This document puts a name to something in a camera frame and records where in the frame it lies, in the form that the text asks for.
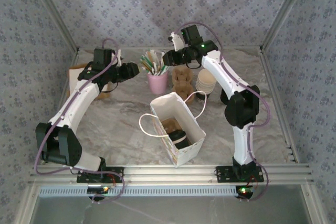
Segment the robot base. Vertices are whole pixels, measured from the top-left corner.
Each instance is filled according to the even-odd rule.
[[[264,182],[261,167],[253,161],[246,165],[239,165],[233,158],[233,166],[217,166],[215,174],[218,183]]]
[[[112,167],[107,166],[103,170],[104,172],[115,172],[119,173],[120,176],[124,176],[124,167]],[[120,184],[121,179],[118,176],[112,174],[92,174],[92,173],[81,173],[78,172],[77,183],[102,183],[102,184]]]

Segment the black lid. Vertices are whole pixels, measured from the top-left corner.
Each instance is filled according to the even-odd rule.
[[[175,140],[185,137],[186,133],[182,130],[176,130],[176,131],[169,133],[168,136],[170,137],[172,141],[175,141]]]

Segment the black mounting plate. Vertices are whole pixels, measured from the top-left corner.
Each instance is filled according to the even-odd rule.
[[[215,170],[215,175],[217,176],[218,183],[237,183],[237,182],[246,182],[249,181],[255,182],[253,176],[257,179],[258,182],[264,182],[264,176],[260,166],[256,166],[256,169],[251,171],[249,176],[246,179],[239,179],[233,171],[233,166],[217,166]]]
[[[122,177],[124,176],[124,167],[113,167],[107,166],[104,172],[115,172],[119,173]],[[118,176],[108,176],[109,174],[93,174],[93,173],[81,173],[78,172],[77,183],[102,183],[102,184],[113,184],[113,178],[116,184],[122,183]]]

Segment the cup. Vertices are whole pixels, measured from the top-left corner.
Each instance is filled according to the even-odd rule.
[[[196,90],[203,91],[208,98],[214,90],[216,82],[215,77],[207,69],[202,69],[197,77]],[[196,93],[196,97],[201,101],[205,100],[205,95],[203,93]]]
[[[168,72],[160,75],[153,76],[150,73],[147,74],[149,88],[153,94],[163,94],[167,88]]]

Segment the pink cup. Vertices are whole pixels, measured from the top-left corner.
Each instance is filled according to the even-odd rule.
[[[149,88],[153,94],[163,94],[167,88],[168,72],[160,75],[153,76],[150,73],[147,74]]]

